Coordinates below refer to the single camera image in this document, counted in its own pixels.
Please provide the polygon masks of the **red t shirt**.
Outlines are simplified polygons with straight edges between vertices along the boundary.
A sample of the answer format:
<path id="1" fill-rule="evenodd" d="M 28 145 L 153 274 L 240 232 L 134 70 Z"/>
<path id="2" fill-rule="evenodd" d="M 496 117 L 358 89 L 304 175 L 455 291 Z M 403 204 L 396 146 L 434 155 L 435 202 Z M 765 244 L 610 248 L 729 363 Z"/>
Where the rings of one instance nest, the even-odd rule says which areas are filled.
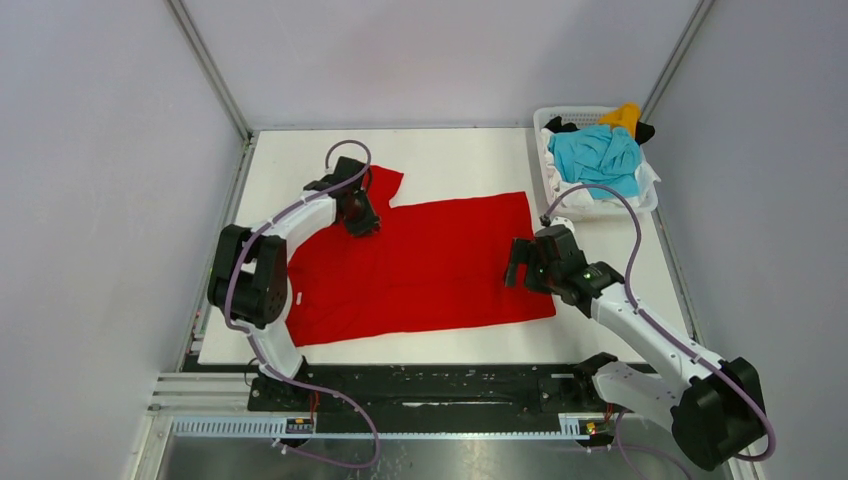
<path id="1" fill-rule="evenodd" d="M 513 240 L 533 232 L 525 193 L 394 206 L 403 173 L 377 166 L 372 175 L 379 231 L 356 238 L 340 224 L 324 228 L 288 264 L 296 346 L 555 315 L 551 297 L 503 280 Z"/>

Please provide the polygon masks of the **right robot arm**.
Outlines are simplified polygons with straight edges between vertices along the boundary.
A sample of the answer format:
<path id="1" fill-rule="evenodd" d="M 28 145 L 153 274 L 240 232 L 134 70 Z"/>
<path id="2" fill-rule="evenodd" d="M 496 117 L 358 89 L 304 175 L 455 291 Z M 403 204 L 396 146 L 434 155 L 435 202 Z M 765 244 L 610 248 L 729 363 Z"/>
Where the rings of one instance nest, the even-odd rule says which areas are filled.
<path id="1" fill-rule="evenodd" d="M 629 410 L 667 430 L 703 470 L 773 454 L 775 431 L 755 367 L 743 358 L 727 361 L 672 330 L 635 294 L 629 273 L 587 261 L 568 225 L 549 223 L 530 239 L 513 240 L 505 284 L 517 283 L 578 309 L 653 369 L 636 371 L 608 353 L 581 362 L 573 396 L 583 410 L 607 404 Z"/>

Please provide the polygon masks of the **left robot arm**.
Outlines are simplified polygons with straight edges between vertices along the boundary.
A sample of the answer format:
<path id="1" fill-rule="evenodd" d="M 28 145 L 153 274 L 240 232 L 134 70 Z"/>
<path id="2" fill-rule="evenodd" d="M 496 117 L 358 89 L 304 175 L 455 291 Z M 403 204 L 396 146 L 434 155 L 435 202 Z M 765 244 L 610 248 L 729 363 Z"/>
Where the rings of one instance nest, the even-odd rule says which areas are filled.
<path id="1" fill-rule="evenodd" d="M 272 398 L 285 410 L 304 407 L 311 388 L 298 376 L 306 361 L 287 325 L 294 303 L 289 262 L 306 240 L 334 224 L 354 237 L 379 230 L 370 177 L 370 161 L 340 157 L 281 212 L 252 227 L 230 224 L 219 234 L 208 301 L 230 329 L 245 335 L 260 372 L 275 381 Z"/>

